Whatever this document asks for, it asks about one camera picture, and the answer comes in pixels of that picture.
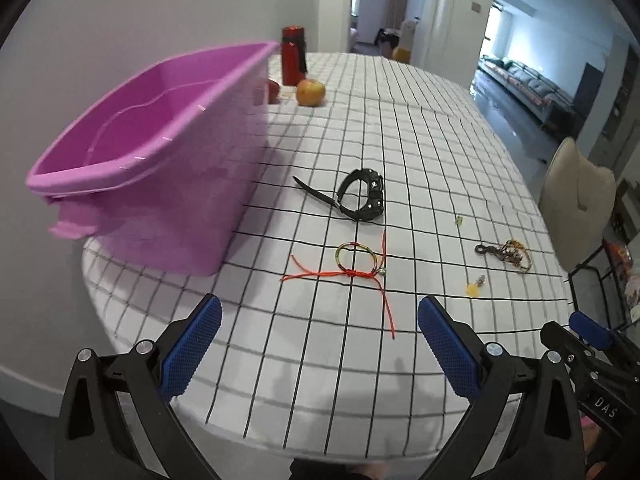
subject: pink plastic basket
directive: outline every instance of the pink plastic basket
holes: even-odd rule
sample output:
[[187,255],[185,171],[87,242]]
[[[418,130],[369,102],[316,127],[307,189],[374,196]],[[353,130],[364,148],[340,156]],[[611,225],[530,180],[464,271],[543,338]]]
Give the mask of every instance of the pink plastic basket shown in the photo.
[[97,235],[112,256],[141,266],[216,272],[266,146],[276,47],[173,57],[89,108],[27,177],[32,192],[60,206],[53,234]]

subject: yellow bead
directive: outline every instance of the yellow bead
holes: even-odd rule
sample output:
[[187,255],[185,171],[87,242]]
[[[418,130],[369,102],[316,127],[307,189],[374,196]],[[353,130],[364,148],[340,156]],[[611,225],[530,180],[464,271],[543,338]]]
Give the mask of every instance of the yellow bead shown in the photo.
[[466,286],[466,294],[470,298],[477,298],[480,296],[480,287],[478,287],[475,283],[469,283]]

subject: sofa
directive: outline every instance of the sofa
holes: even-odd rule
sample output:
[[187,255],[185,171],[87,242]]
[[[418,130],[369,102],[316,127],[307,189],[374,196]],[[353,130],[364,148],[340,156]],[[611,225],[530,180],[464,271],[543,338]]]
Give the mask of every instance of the sofa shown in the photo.
[[559,137],[575,137],[577,115],[572,98],[553,81],[513,59],[484,55],[478,68],[525,105],[544,129]]

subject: black leather strap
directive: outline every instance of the black leather strap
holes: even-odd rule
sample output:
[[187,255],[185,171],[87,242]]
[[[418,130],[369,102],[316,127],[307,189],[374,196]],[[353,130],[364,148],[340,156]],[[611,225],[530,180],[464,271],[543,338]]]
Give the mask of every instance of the black leather strap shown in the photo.
[[[336,193],[337,200],[334,200],[324,193],[309,187],[296,177],[293,177],[293,180],[295,180],[296,183],[306,192],[315,196],[318,200],[322,200],[325,204],[338,208],[344,215],[356,222],[360,220],[365,222],[374,220],[384,212],[385,201],[382,176],[369,168],[351,171],[338,188]],[[344,194],[347,192],[348,187],[356,182],[356,180],[361,180],[367,184],[367,203],[362,208],[354,211],[343,206],[342,199]]]

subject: blue gripper pad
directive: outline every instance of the blue gripper pad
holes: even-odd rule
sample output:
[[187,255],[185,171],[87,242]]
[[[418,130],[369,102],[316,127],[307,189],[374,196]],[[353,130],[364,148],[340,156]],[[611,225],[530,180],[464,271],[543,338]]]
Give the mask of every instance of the blue gripper pad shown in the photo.
[[569,328],[596,350],[607,350],[613,344],[610,331],[581,312],[569,316]]
[[162,363],[162,400],[184,393],[221,323],[222,305],[212,296]]
[[470,402],[480,395],[478,365],[430,298],[418,305],[418,326],[457,396]]

